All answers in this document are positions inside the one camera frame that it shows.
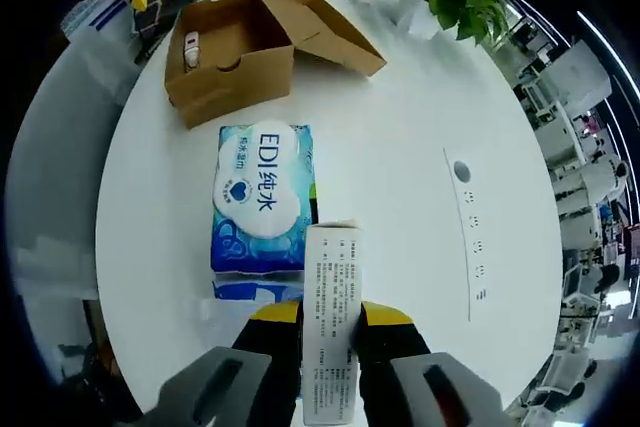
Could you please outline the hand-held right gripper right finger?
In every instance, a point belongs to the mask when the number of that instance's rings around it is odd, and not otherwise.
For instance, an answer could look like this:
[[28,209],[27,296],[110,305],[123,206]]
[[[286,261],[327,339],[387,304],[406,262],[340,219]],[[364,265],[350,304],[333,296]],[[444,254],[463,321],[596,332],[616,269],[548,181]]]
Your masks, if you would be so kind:
[[504,426],[499,392],[433,352],[404,312],[362,302],[355,328],[360,396],[370,426]]

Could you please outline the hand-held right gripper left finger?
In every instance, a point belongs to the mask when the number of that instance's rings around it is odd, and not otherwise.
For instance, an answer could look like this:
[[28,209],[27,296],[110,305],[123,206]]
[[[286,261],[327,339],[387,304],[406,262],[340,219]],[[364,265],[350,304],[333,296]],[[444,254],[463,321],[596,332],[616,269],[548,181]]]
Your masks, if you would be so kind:
[[289,426],[301,391],[303,308],[260,308],[233,345],[217,346],[168,379],[139,426]]

